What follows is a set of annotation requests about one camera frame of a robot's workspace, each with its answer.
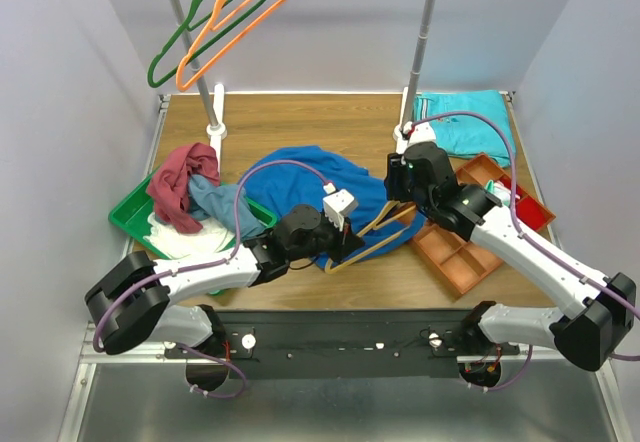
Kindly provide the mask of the blue tank top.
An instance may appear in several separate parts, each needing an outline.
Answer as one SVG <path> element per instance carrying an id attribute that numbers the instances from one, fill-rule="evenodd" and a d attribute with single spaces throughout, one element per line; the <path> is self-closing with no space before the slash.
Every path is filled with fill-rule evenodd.
<path id="1" fill-rule="evenodd" d="M 286 147 L 259 161 L 270 167 L 249 176 L 243 189 L 246 195 L 281 218 L 295 206 L 308 204 L 322 209 L 325 191 L 320 177 L 331 181 L 338 189 L 345 189 L 358 202 L 350 215 L 353 229 L 360 231 L 379 215 L 387 202 L 383 181 L 346 158 L 318 146 Z"/>

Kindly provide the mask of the yellow hanger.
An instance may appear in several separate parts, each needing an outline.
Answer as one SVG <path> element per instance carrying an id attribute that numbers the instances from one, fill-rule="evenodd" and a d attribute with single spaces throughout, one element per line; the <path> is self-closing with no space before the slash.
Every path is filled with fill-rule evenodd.
<path id="1" fill-rule="evenodd" d="M 386 202 L 378 214 L 357 233 L 357 236 L 365 239 L 369 233 L 380 232 L 385 227 L 393 225 L 394 223 L 398 223 L 399 226 L 391 233 L 383 236 L 380 240 L 366 242 L 362 248 L 356 250 L 354 255 L 348 256 L 341 262 L 336 262 L 329 258 L 324 265 L 324 272 L 326 274 L 335 274 L 371 256 L 380 253 L 385 254 L 388 251 L 394 250 L 407 241 L 411 224 L 416 214 L 417 210 L 413 203 L 397 201 Z"/>

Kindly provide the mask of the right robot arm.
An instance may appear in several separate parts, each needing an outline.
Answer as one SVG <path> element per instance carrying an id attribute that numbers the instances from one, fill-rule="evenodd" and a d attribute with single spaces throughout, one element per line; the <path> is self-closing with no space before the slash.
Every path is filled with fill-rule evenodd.
<path id="1" fill-rule="evenodd" d="M 480 354 L 494 343 L 547 347 L 595 372 L 633 328 L 631 278 L 580 263 L 522 225 L 514 204 L 503 204 L 478 184 L 459 183 L 434 142 L 398 143 L 387 158 L 385 187 L 388 199 L 414 203 L 430 222 L 492 252 L 554 302 L 552 309 L 481 304 L 459 332 L 467 351 Z"/>

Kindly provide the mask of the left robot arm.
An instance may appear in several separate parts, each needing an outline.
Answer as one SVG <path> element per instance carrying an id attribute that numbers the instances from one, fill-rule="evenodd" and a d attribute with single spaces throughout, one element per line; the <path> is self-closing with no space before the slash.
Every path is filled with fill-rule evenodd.
<path id="1" fill-rule="evenodd" d="M 285 275 L 292 262 L 326 255 L 342 261 L 364 247 L 351 220 L 334 223 L 310 205 L 297 205 L 273 227 L 219 254 L 217 260 L 149 259 L 128 254 L 85 295 L 95 323 L 93 348 L 118 355 L 171 326 L 170 308 L 199 294 L 249 288 Z"/>

